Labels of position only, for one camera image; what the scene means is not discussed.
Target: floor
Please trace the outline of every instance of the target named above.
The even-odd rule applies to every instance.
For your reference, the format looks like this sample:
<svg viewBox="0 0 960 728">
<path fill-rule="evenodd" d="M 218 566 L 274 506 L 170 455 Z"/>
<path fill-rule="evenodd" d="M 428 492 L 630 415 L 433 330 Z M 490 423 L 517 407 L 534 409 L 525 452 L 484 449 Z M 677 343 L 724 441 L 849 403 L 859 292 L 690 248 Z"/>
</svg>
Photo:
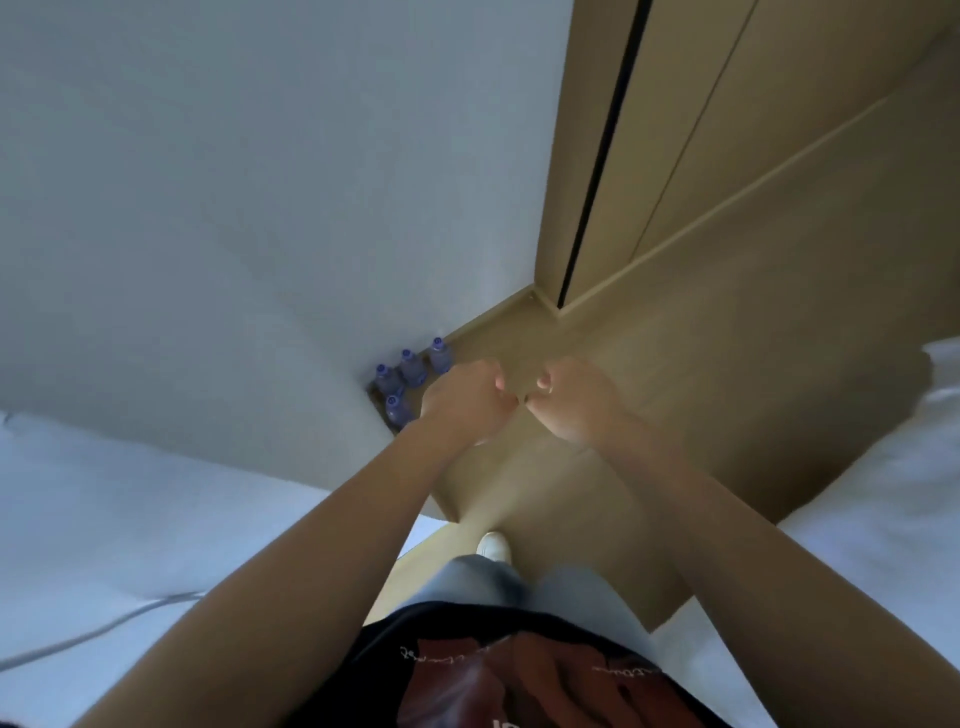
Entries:
<svg viewBox="0 0 960 728">
<path fill-rule="evenodd" d="M 920 346 L 960 334 L 960 54 L 561 319 L 533 298 L 457 342 L 528 391 L 551 356 L 602 365 L 627 402 L 777 521 L 908 416 Z M 530 578 L 587 564 L 648 628 L 688 597 L 592 452 L 527 412 L 438 493 L 461 522 L 400 559 L 371 619 L 497 528 Z"/>
</svg>

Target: water bottle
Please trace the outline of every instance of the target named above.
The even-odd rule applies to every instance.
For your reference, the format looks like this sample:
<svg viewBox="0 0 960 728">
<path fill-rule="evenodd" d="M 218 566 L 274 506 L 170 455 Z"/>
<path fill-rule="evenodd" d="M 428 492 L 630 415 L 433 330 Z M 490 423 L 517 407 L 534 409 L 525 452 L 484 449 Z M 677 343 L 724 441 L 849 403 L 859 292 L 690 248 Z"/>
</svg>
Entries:
<svg viewBox="0 0 960 728">
<path fill-rule="evenodd" d="M 403 382 L 400 380 L 400 375 L 396 373 L 396 369 L 388 367 L 386 364 L 376 365 L 376 378 L 373 383 L 376 384 L 376 388 L 383 393 L 384 397 L 390 395 L 400 397 L 403 395 Z"/>
<path fill-rule="evenodd" d="M 433 346 L 430 347 L 430 365 L 433 371 L 439 375 L 446 374 L 453 366 L 453 352 L 439 336 L 433 340 Z"/>
<path fill-rule="evenodd" d="M 426 381 L 423 360 L 409 349 L 404 349 L 400 354 L 400 372 L 411 387 L 419 387 Z"/>
<path fill-rule="evenodd" d="M 387 419 L 394 425 L 403 429 L 405 425 L 413 422 L 416 417 L 407 406 L 407 403 L 397 395 L 390 395 L 387 398 Z"/>
</svg>

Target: hand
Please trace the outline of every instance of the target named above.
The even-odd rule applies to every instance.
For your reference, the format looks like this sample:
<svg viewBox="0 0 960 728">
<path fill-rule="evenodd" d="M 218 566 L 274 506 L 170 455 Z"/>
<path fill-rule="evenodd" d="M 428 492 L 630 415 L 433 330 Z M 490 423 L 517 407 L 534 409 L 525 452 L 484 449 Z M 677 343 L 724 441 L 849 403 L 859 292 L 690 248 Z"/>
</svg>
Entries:
<svg viewBox="0 0 960 728">
<path fill-rule="evenodd" d="M 527 409 L 557 437 L 596 448 L 628 414 L 616 385 L 595 364 L 566 356 L 543 368 L 537 380 L 543 391 L 527 395 Z"/>
<path fill-rule="evenodd" d="M 516 395 L 504 386 L 496 359 L 456 364 L 423 393 L 420 419 L 462 436 L 465 447 L 479 445 L 499 432 L 516 410 Z"/>
</svg>

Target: shoe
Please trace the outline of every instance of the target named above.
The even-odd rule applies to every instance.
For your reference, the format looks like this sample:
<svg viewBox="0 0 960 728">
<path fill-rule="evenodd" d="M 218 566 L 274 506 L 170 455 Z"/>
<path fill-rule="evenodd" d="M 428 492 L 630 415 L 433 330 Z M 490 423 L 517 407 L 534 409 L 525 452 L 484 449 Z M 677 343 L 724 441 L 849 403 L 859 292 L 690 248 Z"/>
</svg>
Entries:
<svg viewBox="0 0 960 728">
<path fill-rule="evenodd" d="M 507 543 L 506 536 L 499 531 L 485 534 L 477 545 L 477 553 L 491 561 L 510 563 L 510 544 Z"/>
</svg>

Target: jeans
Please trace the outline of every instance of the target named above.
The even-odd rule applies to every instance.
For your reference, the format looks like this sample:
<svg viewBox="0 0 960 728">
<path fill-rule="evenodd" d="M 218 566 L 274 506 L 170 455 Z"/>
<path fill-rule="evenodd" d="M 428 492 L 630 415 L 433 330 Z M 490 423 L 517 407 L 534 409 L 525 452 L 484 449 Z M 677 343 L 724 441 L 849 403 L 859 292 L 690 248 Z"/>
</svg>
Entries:
<svg viewBox="0 0 960 728">
<path fill-rule="evenodd" d="M 450 561 L 402 606 L 424 601 L 514 607 L 565 619 L 656 663 L 650 634 L 602 576 L 556 567 L 529 586 L 509 564 L 471 554 Z"/>
</svg>

